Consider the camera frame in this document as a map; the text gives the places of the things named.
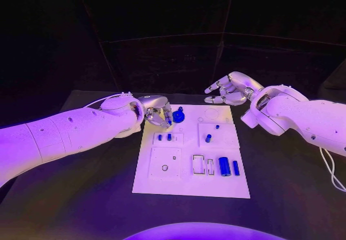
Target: small blue cylinder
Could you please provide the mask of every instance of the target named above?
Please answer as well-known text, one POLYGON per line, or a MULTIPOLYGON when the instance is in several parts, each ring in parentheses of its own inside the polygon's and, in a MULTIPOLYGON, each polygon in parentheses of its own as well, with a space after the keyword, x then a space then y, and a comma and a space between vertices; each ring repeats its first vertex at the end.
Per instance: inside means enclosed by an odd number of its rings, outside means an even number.
POLYGON ((222 177, 230 176, 229 159, 223 156, 217 159, 217 162, 219 162, 220 176, 222 177))
POLYGON ((241 176, 239 168, 238 168, 238 162, 236 161, 232 161, 232 167, 233 167, 233 174, 235 174, 235 176, 241 176))
POLYGON ((210 135, 210 134, 207 134, 207 135, 206 135, 206 138, 205 138, 205 141, 209 143, 209 142, 210 142, 210 140, 212 140, 212 135, 210 135))

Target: white board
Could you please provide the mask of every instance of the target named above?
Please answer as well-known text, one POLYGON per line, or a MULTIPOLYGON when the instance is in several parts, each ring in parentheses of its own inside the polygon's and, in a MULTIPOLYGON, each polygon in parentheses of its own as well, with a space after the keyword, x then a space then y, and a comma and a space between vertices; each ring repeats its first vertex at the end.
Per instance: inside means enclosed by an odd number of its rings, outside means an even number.
POLYGON ((230 107, 173 104, 171 110, 177 111, 179 107, 184 113, 181 123, 173 122, 168 129, 144 123, 131 192, 249 199, 230 107), (230 176, 220 174, 220 157, 228 157, 230 176), (233 161, 239 176, 235 176, 233 161))

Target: white cable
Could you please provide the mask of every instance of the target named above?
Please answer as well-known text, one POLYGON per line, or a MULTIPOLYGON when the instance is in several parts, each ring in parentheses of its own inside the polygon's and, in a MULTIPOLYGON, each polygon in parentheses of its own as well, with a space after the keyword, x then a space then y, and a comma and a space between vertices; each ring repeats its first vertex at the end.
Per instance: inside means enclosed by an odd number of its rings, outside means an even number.
POLYGON ((336 172, 336 164, 334 164, 334 159, 333 159, 333 157, 331 157, 331 155, 330 155, 330 152, 328 152, 326 149, 321 149, 321 148, 318 148, 318 152, 320 152, 321 158, 323 158, 323 160, 324 160, 327 170, 328 170, 328 172, 330 172, 330 177, 331 177, 333 186, 334 186, 340 191, 346 192, 346 188, 344 188, 343 184, 340 183, 340 181, 339 181, 339 179, 337 179, 337 177, 336 177, 336 175, 334 175, 334 172, 336 172), (328 156, 328 158, 330 158, 330 161, 331 161, 331 169, 330 169, 327 160, 326 160, 324 155, 323 155, 323 150, 326 151, 326 154, 327 154, 327 156, 328 156))
POLYGON ((102 101, 102 100, 105 100, 105 99, 109 99, 109 98, 112 98, 112 97, 118 97, 119 95, 122 95, 122 96, 132 96, 132 94, 128 92, 128 93, 118 93, 118 94, 114 94, 114 95, 111 95, 111 96, 106 96, 106 97, 104 97, 104 98, 101 98, 101 99, 98 99, 96 101, 93 101, 92 103, 89 103, 86 106, 83 106, 83 108, 86 108, 88 106, 91 106, 92 104, 95 104, 96 102, 99 102, 99 101, 102 101))

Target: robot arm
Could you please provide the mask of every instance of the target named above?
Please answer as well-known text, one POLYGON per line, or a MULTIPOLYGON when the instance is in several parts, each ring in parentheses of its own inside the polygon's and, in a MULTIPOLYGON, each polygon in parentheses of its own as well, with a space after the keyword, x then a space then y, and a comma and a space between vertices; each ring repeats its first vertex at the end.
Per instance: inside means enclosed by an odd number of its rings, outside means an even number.
POLYGON ((206 103, 239 105, 251 101, 241 120, 254 128, 259 125, 279 136, 290 128, 304 140, 323 149, 346 156, 346 105, 326 100, 308 100, 290 86, 262 87, 241 72, 232 72, 205 90, 219 88, 220 96, 206 103))
POLYGON ((143 119, 163 128, 170 126, 164 96, 135 99, 122 93, 106 97, 98 110, 88 106, 0 129, 0 187, 37 165, 138 132, 143 119), (158 116, 161 109, 166 120, 158 116))

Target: black table surface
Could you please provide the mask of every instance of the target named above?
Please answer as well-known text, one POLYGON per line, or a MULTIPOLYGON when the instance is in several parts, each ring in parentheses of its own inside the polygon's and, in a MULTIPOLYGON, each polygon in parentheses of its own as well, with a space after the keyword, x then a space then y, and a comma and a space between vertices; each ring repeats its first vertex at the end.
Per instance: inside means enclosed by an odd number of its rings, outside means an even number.
MULTIPOLYGON (((109 94, 76 90, 60 111, 109 94)), ((163 95, 171 104, 206 104, 205 95, 163 95)), ((114 240, 181 222, 236 225, 290 240, 346 239, 346 194, 331 185, 318 148, 294 130, 278 137, 251 129, 241 121, 248 108, 230 106, 251 199, 131 193, 137 132, 17 177, 0 205, 0 239, 114 240)), ((331 155, 346 182, 346 158, 331 155)))

